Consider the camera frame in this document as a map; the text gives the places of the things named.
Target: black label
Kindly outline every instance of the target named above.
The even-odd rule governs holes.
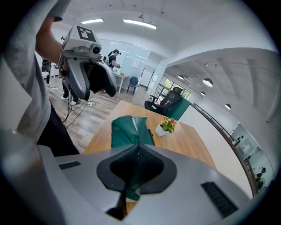
[[[80,39],[96,42],[93,32],[90,29],[77,26]]]

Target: black pants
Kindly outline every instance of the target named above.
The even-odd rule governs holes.
[[[79,154],[52,104],[49,121],[37,144],[49,147],[55,157]]]
[[[48,72],[49,73],[48,76],[47,76],[47,79],[46,79],[47,83],[49,83],[49,81],[50,81],[50,71],[51,71],[51,65],[49,63],[43,64],[42,72]]]
[[[64,91],[64,94],[63,94],[63,97],[64,98],[67,98],[68,97],[68,90],[66,88],[66,86],[63,84],[62,82],[62,88],[63,88],[63,91]],[[79,98],[77,97],[77,95],[74,93],[74,91],[71,89],[71,95],[72,95],[72,100],[74,102],[78,102],[79,101]]]

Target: white flower pot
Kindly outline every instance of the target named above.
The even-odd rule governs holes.
[[[162,129],[162,127],[160,126],[160,124],[158,124],[158,126],[156,127],[156,134],[157,134],[159,137],[162,137],[162,136],[164,136],[166,133],[167,133],[167,131],[164,131],[164,130]]]

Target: potted plant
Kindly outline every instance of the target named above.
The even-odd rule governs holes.
[[[172,118],[163,117],[163,120],[156,127],[156,134],[159,137],[169,133],[173,133],[175,131],[176,121]]]

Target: green bag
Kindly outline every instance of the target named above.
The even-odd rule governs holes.
[[[121,116],[111,123],[112,142],[111,147],[117,148],[129,144],[152,145],[152,139],[146,127],[145,116]],[[143,184],[139,167],[134,169],[130,185],[126,188],[126,198],[138,201],[139,195],[136,191]]]
[[[153,142],[145,124],[146,118],[145,116],[121,116],[112,121],[111,147],[117,148],[129,144],[152,145]]]

